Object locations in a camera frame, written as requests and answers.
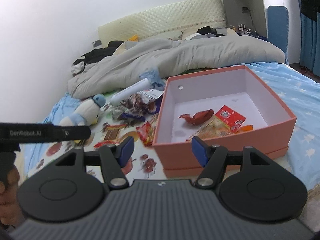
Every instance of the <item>blue bed sheet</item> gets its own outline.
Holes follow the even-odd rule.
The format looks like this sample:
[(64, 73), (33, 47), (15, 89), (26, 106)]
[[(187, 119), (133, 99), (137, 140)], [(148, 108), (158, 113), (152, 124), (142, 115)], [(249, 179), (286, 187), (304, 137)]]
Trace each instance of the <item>blue bed sheet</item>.
[(312, 189), (320, 183), (320, 84), (285, 64), (244, 64), (276, 92), (297, 116), (289, 143), (292, 173)]
[[(80, 100), (72, 98), (68, 93), (54, 105), (49, 115), (43, 123), (51, 122), (55, 125), (65, 117), (74, 112), (80, 105)], [(26, 144), (24, 146), (24, 172), (28, 173), (40, 160), (44, 151), (48, 148), (48, 143)]]

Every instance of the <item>snack wrapper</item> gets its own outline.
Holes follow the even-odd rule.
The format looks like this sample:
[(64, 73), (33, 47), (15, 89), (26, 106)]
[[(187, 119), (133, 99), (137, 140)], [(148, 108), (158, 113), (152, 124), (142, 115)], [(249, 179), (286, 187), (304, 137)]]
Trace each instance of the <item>snack wrapper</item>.
[(188, 124), (200, 125), (208, 121), (214, 114), (212, 109), (196, 113), (193, 117), (190, 114), (182, 114), (179, 118), (184, 118)]
[(146, 114), (156, 114), (160, 111), (163, 93), (163, 91), (149, 89), (129, 96), (111, 110), (112, 119), (122, 120), (130, 125), (145, 122)]
[(239, 130), (245, 119), (244, 116), (231, 108), (223, 106), (196, 133), (190, 136), (187, 141), (190, 141), (193, 136), (198, 136), (200, 139), (208, 139), (234, 134)]
[(151, 146), (153, 142), (153, 136), (155, 132), (154, 126), (152, 126), (148, 121), (142, 126), (136, 127), (137, 133), (140, 140), (145, 146)]
[(102, 138), (101, 141), (94, 145), (94, 148), (99, 148), (106, 144), (117, 144), (120, 141), (119, 133), (120, 130), (126, 128), (127, 125), (105, 125), (102, 129)]
[(144, 146), (151, 146), (158, 123), (159, 114), (155, 114), (150, 121), (147, 121), (140, 127), (136, 127), (136, 131)]

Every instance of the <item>pink box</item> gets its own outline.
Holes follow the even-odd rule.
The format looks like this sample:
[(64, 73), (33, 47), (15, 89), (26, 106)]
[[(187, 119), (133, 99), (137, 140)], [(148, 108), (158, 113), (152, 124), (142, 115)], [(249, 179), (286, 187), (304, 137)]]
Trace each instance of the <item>pink box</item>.
[(231, 151), (253, 146), (272, 159), (284, 156), (296, 116), (254, 72), (244, 65), (207, 70), (168, 78), (153, 147), (167, 177), (196, 176), (202, 168), (186, 142), (199, 126), (189, 126), (181, 114), (223, 105), (246, 117), (251, 131), (205, 140)]

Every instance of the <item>blue curtain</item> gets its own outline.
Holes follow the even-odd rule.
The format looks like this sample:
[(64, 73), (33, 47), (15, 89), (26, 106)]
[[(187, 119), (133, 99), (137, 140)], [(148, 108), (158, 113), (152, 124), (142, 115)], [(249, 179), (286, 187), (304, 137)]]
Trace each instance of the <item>blue curtain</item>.
[(320, 76), (320, 14), (313, 21), (301, 14), (300, 65)]

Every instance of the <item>quilted headboard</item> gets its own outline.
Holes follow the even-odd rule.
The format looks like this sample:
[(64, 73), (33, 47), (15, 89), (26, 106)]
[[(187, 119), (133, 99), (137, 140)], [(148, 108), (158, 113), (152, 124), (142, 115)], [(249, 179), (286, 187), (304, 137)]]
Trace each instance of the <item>quilted headboard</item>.
[(173, 33), (192, 26), (226, 27), (221, 0), (188, 0), (161, 5), (100, 26), (98, 33), (102, 46), (106, 47), (110, 41), (126, 41), (135, 34), (139, 39), (170, 38)]

